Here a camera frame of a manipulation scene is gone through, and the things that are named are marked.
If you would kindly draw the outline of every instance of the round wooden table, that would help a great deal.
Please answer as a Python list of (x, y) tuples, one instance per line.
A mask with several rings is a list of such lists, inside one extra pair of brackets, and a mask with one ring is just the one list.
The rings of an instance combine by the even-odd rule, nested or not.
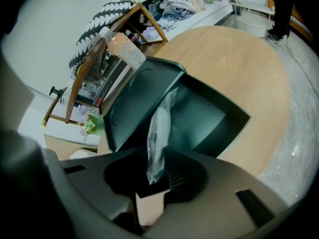
[(174, 37), (155, 57), (182, 64), (251, 116), (218, 158), (258, 176), (282, 139), (290, 110), (290, 81), (276, 51), (241, 30), (205, 26)]

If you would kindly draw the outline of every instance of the plastic bag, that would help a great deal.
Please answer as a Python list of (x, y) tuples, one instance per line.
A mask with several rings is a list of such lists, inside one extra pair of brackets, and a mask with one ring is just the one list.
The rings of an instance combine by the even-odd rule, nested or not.
[(168, 144), (170, 109), (175, 103), (177, 88), (163, 99), (151, 119), (147, 139), (149, 162), (146, 171), (149, 184), (156, 183), (164, 173), (163, 148)]

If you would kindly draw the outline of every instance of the wire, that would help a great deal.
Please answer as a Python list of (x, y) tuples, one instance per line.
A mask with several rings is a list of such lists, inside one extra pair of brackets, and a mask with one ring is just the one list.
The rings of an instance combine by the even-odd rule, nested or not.
[(298, 63), (298, 65), (300, 66), (300, 68), (301, 68), (302, 71), (304, 72), (306, 78), (308, 79), (308, 81), (309, 81), (311, 87), (313, 88), (315, 95), (319, 98), (319, 95), (318, 95), (318, 93), (316, 92), (316, 90), (315, 90), (315, 88), (314, 88), (314, 86), (313, 86), (313, 83), (312, 83), (311, 80), (309, 79), (307, 73), (305, 72), (305, 70), (303, 69), (303, 67), (302, 67), (301, 64), (299, 63), (299, 61), (292, 55), (290, 49), (288, 48), (288, 38), (289, 38), (289, 37), (287, 37), (287, 42), (286, 42), (286, 48), (287, 48), (288, 52), (290, 53), (291, 57)]

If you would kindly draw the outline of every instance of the clear plastic bottle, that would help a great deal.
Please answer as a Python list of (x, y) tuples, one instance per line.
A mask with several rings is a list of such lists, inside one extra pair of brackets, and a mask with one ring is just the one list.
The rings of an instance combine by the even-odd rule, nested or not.
[(137, 70), (146, 60), (145, 55), (123, 33), (111, 32), (108, 27), (103, 27), (99, 35), (106, 40), (109, 50), (117, 57)]

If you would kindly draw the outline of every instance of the black and white patterned fabric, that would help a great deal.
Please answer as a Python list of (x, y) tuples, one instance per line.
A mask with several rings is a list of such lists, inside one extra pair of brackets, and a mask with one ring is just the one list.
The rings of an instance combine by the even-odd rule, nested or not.
[(69, 67), (76, 76), (79, 67), (85, 58), (99, 41), (99, 32), (104, 27), (110, 28), (112, 23), (119, 17), (127, 13), (133, 7), (130, 0), (117, 0), (106, 3), (93, 19), (87, 24), (81, 37), (74, 46)]

